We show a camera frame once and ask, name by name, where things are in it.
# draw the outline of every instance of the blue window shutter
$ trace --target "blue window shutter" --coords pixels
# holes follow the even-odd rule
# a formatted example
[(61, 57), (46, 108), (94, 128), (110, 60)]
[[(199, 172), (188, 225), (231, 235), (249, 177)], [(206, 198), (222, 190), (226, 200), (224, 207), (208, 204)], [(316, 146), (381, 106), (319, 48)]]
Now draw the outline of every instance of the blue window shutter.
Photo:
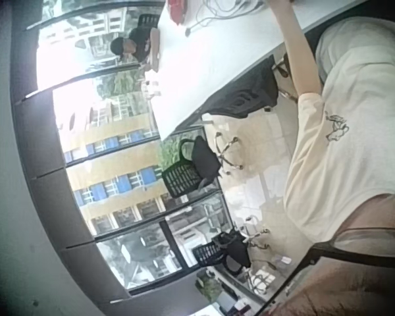
[(95, 149), (93, 148), (93, 144), (88, 144), (86, 145), (86, 152), (89, 155), (92, 155), (93, 153), (95, 153)]
[(117, 188), (120, 193), (127, 192), (132, 189), (129, 178), (126, 175), (117, 177)]
[(92, 196), (95, 201), (107, 198), (104, 185), (102, 183), (94, 184), (91, 186)]
[(108, 148), (115, 148), (119, 146), (119, 140), (117, 137), (107, 138), (105, 141), (105, 147)]
[(84, 203), (84, 199), (82, 199), (82, 194), (80, 193), (80, 191), (73, 191), (74, 194), (74, 199), (76, 200), (76, 204), (78, 204), (78, 206), (83, 206), (85, 205)]
[(73, 157), (72, 157), (72, 153), (71, 152), (69, 152), (69, 151), (65, 152), (65, 161), (66, 161), (66, 163), (69, 163), (69, 162), (73, 161)]
[(135, 130), (130, 133), (130, 138), (132, 139), (132, 142), (138, 142), (144, 139), (144, 133), (141, 130)]
[(153, 172), (152, 167), (142, 169), (140, 174), (142, 175), (145, 185), (157, 181), (157, 177), (155, 176), (155, 172)]

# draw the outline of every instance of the white desk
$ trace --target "white desk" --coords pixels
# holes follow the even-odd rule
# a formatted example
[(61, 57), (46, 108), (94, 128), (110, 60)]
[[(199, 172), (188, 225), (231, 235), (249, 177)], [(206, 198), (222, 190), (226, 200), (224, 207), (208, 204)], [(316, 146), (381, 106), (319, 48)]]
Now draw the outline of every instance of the white desk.
[[(294, 9), (306, 32), (366, 0), (297, 0)], [(234, 0), (218, 0), (231, 8)], [(201, 107), (206, 99), (231, 80), (268, 57), (282, 42), (276, 19), (264, 5), (258, 11), (232, 20), (215, 20), (197, 27), (189, 37), (185, 29), (196, 23), (201, 0), (189, 0), (184, 25), (177, 26), (164, 8), (159, 72), (161, 91), (151, 103), (161, 139)], [(204, 7), (199, 19), (211, 16)]]

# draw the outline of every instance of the graphic print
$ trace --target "graphic print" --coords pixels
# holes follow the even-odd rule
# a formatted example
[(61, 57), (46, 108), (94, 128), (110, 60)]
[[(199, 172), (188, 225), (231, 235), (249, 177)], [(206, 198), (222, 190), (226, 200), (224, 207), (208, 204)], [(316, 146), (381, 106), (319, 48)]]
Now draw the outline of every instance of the graphic print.
[(346, 124), (347, 120), (339, 115), (329, 115), (327, 111), (325, 111), (325, 115), (326, 119), (332, 122), (332, 132), (327, 135), (327, 140), (329, 143), (337, 142), (350, 130), (350, 127)]

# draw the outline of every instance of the person in black cap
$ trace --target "person in black cap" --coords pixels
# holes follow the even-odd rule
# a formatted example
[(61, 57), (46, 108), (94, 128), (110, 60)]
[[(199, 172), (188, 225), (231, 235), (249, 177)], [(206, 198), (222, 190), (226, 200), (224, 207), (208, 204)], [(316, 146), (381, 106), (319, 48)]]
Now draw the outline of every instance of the person in black cap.
[(114, 39), (110, 50), (120, 58), (133, 55), (139, 63), (148, 64), (158, 71), (159, 30), (149, 26), (134, 28), (128, 38)]

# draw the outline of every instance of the tiled floor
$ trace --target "tiled floor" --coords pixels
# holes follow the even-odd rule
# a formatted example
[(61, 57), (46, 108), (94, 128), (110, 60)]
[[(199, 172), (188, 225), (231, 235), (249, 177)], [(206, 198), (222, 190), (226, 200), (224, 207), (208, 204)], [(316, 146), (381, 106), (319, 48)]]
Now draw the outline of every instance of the tiled floor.
[[(296, 95), (291, 80), (278, 75), (281, 88)], [(220, 178), (224, 196), (232, 220), (242, 226), (246, 218), (257, 229), (268, 228), (271, 233), (259, 238), (260, 244), (268, 243), (272, 251), (252, 248), (251, 258), (270, 259), (272, 253), (292, 258), (292, 266), (301, 260), (311, 245), (309, 240), (288, 219), (283, 208), (283, 193), (288, 168), (296, 146), (298, 120), (297, 105), (279, 97), (278, 105), (272, 112), (264, 110), (252, 113), (248, 118), (239, 120), (230, 117), (212, 116), (214, 124), (205, 129), (209, 144), (215, 149), (213, 138), (216, 132), (223, 136), (221, 145), (233, 137), (240, 141), (234, 144), (226, 155), (233, 163), (243, 165), (242, 171), (231, 169), (231, 175)], [(249, 231), (255, 232), (253, 225)], [(259, 261), (253, 263), (253, 269), (259, 269)]]

